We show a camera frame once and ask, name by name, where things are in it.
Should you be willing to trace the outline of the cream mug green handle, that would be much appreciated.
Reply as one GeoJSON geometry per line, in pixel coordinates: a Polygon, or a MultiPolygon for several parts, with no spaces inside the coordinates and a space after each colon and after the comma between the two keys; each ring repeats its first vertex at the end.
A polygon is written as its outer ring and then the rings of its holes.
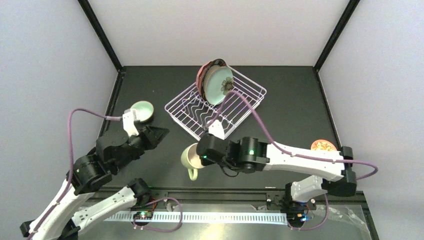
{"type": "Polygon", "coordinates": [[[197,143],[188,146],[180,157],[181,164],[187,169],[191,181],[195,181],[198,178],[199,169],[205,167],[202,164],[202,158],[196,152],[197,146],[197,143]]]}

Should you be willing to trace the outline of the white wire dish rack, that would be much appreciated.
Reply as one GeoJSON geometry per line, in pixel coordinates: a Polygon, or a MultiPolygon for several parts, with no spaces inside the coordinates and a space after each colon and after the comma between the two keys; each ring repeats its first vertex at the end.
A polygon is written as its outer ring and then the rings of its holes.
{"type": "MultiPolygon", "coordinates": [[[[234,76],[234,90],[243,95],[252,108],[256,109],[265,98],[267,90],[231,66],[229,69],[234,76]]],[[[205,132],[204,126],[213,119],[219,107],[204,100],[196,84],[192,83],[168,102],[164,109],[174,122],[199,140],[205,132]]],[[[239,96],[231,95],[217,118],[223,128],[223,136],[229,137],[251,113],[239,96]]]]}

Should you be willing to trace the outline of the green flower plate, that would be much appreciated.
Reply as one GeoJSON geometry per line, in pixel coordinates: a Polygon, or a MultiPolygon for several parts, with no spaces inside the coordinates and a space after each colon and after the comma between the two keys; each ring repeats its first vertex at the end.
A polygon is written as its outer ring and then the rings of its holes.
{"type": "Polygon", "coordinates": [[[210,105],[219,105],[233,88],[234,76],[228,67],[214,65],[206,73],[203,90],[204,98],[210,105]]]}

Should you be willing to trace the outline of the pink polka dot plate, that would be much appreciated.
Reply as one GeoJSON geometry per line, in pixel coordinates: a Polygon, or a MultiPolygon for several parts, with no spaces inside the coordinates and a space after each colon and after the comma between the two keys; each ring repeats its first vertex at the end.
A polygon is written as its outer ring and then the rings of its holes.
{"type": "Polygon", "coordinates": [[[200,69],[198,70],[197,74],[196,74],[196,78],[195,78],[195,86],[197,91],[199,92],[200,95],[202,95],[202,83],[205,77],[205,74],[207,72],[207,70],[209,69],[210,65],[212,64],[212,61],[209,61],[207,63],[205,63],[204,65],[202,65],[200,67],[200,69]]]}

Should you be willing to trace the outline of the dark striped plate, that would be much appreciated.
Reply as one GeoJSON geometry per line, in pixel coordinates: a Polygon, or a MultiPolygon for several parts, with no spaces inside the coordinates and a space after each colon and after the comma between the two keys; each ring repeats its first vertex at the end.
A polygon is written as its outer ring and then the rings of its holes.
{"type": "MultiPolygon", "coordinates": [[[[219,67],[226,67],[227,66],[227,63],[223,59],[221,59],[221,58],[218,58],[218,59],[215,59],[215,60],[211,60],[211,61],[212,61],[212,63],[210,65],[210,67],[208,68],[207,72],[213,66],[219,66],[219,67]]],[[[204,80],[203,80],[203,83],[202,83],[202,95],[200,95],[200,94],[199,95],[202,97],[203,100],[207,101],[206,100],[205,90],[204,90],[204,87],[203,87],[204,80]]]]}

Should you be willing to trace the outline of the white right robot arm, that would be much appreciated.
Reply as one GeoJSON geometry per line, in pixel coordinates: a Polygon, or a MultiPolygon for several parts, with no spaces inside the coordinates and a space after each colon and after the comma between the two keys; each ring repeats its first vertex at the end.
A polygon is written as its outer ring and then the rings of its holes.
{"type": "Polygon", "coordinates": [[[217,164],[237,173],[291,171],[307,174],[301,181],[286,184],[285,205],[303,204],[324,194],[351,197],[356,194],[356,173],[352,170],[352,150],[311,150],[267,143],[253,137],[238,141],[221,139],[210,133],[197,143],[196,154],[203,166],[217,164]]]}

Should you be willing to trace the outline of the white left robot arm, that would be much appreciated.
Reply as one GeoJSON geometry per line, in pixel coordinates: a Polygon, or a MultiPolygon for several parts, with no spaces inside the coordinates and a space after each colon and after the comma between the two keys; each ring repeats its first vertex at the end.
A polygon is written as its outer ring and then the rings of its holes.
{"type": "Polygon", "coordinates": [[[146,205],[152,191],[142,178],[135,178],[112,196],[83,210],[79,208],[112,181],[119,171],[155,149],[169,129],[136,123],[135,133],[108,130],[88,154],[78,158],[43,213],[20,225],[28,240],[77,240],[93,225],[133,206],[146,205]]]}

